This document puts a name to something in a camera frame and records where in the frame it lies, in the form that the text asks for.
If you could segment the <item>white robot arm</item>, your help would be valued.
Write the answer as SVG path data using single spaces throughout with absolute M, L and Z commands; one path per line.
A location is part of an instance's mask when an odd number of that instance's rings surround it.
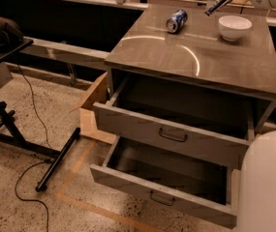
M 276 9 L 276 0 L 250 1 L 257 9 Z M 276 130 L 250 145 L 240 173 L 237 232 L 276 232 Z

